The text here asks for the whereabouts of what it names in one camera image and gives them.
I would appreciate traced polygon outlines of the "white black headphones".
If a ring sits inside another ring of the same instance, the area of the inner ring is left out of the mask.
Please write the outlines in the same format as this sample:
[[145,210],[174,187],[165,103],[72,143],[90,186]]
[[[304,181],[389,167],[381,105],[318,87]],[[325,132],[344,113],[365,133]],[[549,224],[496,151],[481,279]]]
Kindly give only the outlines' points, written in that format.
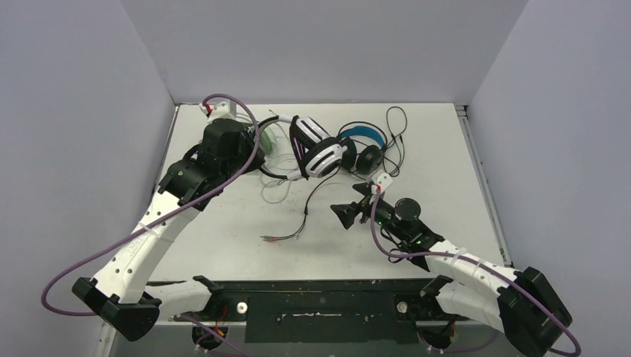
[[319,179],[340,165],[345,151],[340,140],[331,136],[311,117],[276,115],[260,122],[257,128],[262,133],[266,127],[277,122],[289,124],[289,143],[298,169],[286,175],[278,175],[269,171],[263,164],[260,171],[265,176],[287,181]]

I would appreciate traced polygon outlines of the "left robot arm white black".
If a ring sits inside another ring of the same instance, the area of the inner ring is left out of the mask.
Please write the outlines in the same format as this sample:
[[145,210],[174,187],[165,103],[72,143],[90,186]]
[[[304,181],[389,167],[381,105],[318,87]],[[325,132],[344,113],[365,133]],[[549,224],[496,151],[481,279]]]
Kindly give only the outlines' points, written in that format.
[[201,142],[168,167],[131,240],[92,277],[78,278],[74,295],[128,341],[143,338],[157,321],[182,313],[216,318],[222,298],[214,294],[219,287],[209,279],[199,275],[161,286],[148,282],[176,238],[210,200],[263,163],[259,140],[257,124],[246,128],[233,119],[212,120]]

